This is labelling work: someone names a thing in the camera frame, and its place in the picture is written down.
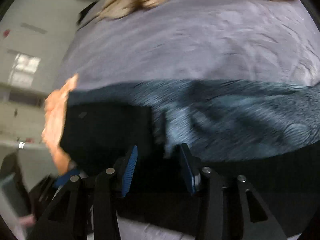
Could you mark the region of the black pants with patterned lining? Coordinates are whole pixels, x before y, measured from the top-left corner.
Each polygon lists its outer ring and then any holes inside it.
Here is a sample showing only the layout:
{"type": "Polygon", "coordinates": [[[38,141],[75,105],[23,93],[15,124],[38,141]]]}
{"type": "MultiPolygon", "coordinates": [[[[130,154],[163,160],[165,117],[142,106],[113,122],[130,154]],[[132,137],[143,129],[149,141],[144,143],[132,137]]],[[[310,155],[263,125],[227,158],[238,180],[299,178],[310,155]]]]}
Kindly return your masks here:
{"type": "Polygon", "coordinates": [[[60,146],[87,174],[131,145],[155,166],[181,143],[218,172],[244,174],[288,237],[319,215],[319,85],[129,82],[67,101],[60,146]]]}

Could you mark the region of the peach orange garment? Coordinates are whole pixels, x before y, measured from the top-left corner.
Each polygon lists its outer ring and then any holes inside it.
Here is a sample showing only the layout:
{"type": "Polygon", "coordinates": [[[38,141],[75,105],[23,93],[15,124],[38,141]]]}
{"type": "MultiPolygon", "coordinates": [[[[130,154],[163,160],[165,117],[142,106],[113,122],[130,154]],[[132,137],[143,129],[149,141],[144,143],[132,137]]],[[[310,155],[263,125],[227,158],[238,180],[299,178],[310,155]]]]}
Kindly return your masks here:
{"type": "Polygon", "coordinates": [[[44,104],[45,124],[42,131],[42,141],[51,153],[60,175],[67,173],[71,161],[70,156],[60,147],[60,140],[65,125],[69,93],[76,88],[77,81],[78,74],[75,74],[60,89],[51,92],[44,104]]]}

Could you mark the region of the grey embossed bed cover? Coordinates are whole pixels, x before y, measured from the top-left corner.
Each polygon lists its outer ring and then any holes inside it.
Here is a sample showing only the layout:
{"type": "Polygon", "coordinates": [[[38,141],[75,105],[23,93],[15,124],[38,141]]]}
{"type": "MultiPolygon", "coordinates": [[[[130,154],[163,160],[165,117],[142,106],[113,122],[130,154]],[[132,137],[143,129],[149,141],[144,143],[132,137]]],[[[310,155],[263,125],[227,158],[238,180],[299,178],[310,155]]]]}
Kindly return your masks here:
{"type": "MultiPolygon", "coordinates": [[[[171,0],[100,22],[90,12],[67,50],[55,87],[75,74],[75,90],[85,91],[173,80],[315,86],[319,30],[299,1],[171,0]]],[[[142,239],[135,226],[148,223],[196,239],[197,198],[183,179],[180,145],[155,166],[138,149],[130,190],[116,205],[121,238],[142,239]]],[[[319,239],[319,215],[295,236],[319,239]]]]}

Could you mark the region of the black item beside bed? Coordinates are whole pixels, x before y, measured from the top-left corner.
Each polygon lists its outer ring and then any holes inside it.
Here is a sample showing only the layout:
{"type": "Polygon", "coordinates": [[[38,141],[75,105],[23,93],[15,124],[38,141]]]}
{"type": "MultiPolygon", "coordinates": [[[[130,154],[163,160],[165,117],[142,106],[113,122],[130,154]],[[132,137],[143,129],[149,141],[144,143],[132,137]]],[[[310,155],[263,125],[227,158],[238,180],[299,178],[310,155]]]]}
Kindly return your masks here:
{"type": "Polygon", "coordinates": [[[98,1],[92,2],[90,5],[85,7],[83,10],[80,11],[78,14],[78,20],[77,20],[77,25],[80,25],[82,20],[85,18],[85,16],[88,14],[88,12],[97,4],[98,1]]]}

